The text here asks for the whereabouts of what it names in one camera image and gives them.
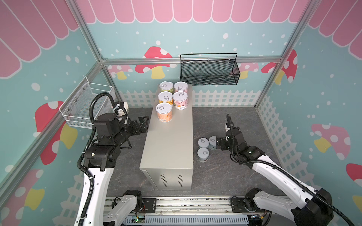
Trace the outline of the brown label can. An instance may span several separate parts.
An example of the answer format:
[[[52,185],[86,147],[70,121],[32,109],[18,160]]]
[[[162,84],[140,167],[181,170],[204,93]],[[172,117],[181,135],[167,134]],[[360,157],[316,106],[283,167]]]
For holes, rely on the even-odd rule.
[[[161,122],[170,122],[172,120],[173,117],[173,113],[172,113],[172,105],[169,103],[159,103],[156,106],[156,113],[158,116],[158,119]]]

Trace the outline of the yellow label can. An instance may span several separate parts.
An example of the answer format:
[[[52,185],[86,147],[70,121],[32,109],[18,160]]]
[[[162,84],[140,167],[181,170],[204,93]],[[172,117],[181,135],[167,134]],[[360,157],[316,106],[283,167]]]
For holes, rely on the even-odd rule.
[[[157,96],[159,103],[169,103],[173,105],[173,94],[169,91],[162,91]]]

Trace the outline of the green label can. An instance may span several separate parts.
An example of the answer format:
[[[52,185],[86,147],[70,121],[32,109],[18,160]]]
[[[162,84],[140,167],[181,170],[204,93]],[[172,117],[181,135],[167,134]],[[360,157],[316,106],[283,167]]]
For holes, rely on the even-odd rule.
[[[160,91],[161,92],[170,92],[170,93],[174,93],[174,84],[172,82],[161,82],[159,85]]]

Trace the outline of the pink white label can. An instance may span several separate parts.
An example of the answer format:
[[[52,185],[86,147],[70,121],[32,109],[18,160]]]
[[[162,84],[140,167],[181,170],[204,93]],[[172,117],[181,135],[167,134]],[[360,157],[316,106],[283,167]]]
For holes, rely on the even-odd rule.
[[[178,110],[184,110],[188,106],[188,94],[184,91],[178,91],[173,94],[173,105]]]

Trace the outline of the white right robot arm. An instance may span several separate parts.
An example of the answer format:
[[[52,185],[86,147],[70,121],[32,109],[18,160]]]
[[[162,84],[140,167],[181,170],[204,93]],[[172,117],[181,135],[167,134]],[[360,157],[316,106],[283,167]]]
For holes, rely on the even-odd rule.
[[[218,137],[216,145],[230,152],[230,159],[261,174],[277,186],[287,197],[281,198],[252,188],[238,201],[231,198],[233,207],[243,207],[248,212],[265,210],[281,215],[298,226],[326,226],[337,214],[349,226],[353,222],[332,204],[332,196],[325,189],[319,190],[298,180],[256,146],[249,146],[239,127],[234,126],[230,115],[226,116],[225,137]]]

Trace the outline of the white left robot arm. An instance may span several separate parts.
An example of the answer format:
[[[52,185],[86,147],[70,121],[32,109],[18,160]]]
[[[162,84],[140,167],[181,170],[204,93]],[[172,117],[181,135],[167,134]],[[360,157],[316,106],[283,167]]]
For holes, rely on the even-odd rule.
[[[113,111],[98,117],[94,107],[107,97]],[[131,149],[129,138],[146,133],[149,117],[131,121],[124,102],[114,101],[111,94],[102,92],[90,103],[89,117],[92,131],[89,140],[77,161],[78,169],[84,174],[84,187],[75,219],[76,226],[121,226],[130,213],[144,210],[141,191],[128,190],[115,202],[111,212],[104,214],[107,189],[117,159],[123,149]]]

